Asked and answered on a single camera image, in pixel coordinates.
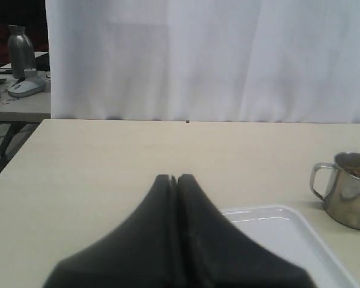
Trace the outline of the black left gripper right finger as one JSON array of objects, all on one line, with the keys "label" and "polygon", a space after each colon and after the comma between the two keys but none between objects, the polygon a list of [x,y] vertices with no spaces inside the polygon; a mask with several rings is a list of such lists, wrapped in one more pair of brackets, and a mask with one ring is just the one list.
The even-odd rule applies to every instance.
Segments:
[{"label": "black left gripper right finger", "polygon": [[177,221],[192,287],[311,287],[309,274],[236,228],[193,175],[177,184]]}]

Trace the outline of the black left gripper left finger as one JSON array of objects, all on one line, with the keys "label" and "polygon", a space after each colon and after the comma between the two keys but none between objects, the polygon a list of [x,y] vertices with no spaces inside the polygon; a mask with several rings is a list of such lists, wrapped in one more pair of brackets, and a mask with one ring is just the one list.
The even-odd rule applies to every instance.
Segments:
[{"label": "black left gripper left finger", "polygon": [[45,287],[176,287],[176,180],[158,175],[115,230],[60,261]]}]

